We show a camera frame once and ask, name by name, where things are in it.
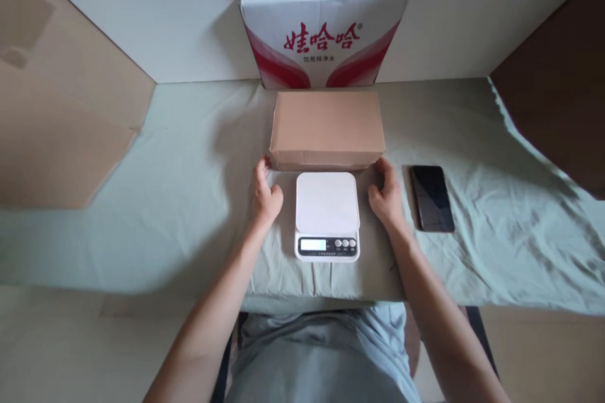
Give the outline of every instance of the white cardboard box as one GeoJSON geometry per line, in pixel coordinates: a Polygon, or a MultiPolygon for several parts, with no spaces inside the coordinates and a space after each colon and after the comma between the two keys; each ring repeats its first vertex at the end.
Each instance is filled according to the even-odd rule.
{"type": "Polygon", "coordinates": [[[407,0],[240,0],[268,89],[374,83],[407,0]]]}
{"type": "Polygon", "coordinates": [[[157,83],[258,79],[239,0],[70,0],[157,83]]]}

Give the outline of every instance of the cardboard box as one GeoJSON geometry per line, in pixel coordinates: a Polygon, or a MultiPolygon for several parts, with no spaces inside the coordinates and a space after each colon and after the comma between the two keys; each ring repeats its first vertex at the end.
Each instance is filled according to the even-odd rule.
{"type": "Polygon", "coordinates": [[[267,89],[374,83],[407,0],[240,0],[267,89]]]}
{"type": "Polygon", "coordinates": [[[68,0],[0,0],[0,204],[84,208],[155,82],[68,0]]]}
{"type": "Polygon", "coordinates": [[[370,166],[385,151],[378,94],[277,93],[270,151],[281,171],[351,171],[370,166]]]}

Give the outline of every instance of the person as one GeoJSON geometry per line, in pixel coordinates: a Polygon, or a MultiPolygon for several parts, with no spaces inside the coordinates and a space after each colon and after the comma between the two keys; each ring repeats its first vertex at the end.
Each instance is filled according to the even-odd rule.
{"type": "MultiPolygon", "coordinates": [[[[282,208],[263,157],[253,178],[254,216],[210,291],[191,311],[144,403],[210,401],[265,235],[282,208]]],[[[405,294],[448,402],[510,402],[468,321],[446,292],[403,217],[401,188],[384,158],[384,187],[368,189],[405,294]]],[[[403,303],[287,317],[250,315],[226,400],[420,402],[405,353],[403,303]]]]}

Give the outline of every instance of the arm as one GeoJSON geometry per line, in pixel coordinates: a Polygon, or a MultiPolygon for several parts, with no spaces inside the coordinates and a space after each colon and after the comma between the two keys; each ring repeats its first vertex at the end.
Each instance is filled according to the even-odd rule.
{"type": "Polygon", "coordinates": [[[270,167],[266,156],[256,165],[255,214],[243,242],[210,291],[191,311],[144,403],[210,401],[256,256],[284,201],[279,186],[267,185],[270,167]]]}
{"type": "Polygon", "coordinates": [[[447,401],[510,403],[475,333],[403,218],[395,170],[385,158],[375,167],[384,176],[384,188],[370,186],[370,205],[391,239],[408,303],[447,401]]]}

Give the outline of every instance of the scale lcd display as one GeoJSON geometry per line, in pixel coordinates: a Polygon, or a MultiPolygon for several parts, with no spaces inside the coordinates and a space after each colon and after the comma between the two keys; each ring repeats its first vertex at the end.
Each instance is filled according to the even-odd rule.
{"type": "Polygon", "coordinates": [[[301,250],[325,251],[325,239],[301,239],[301,250]]]}

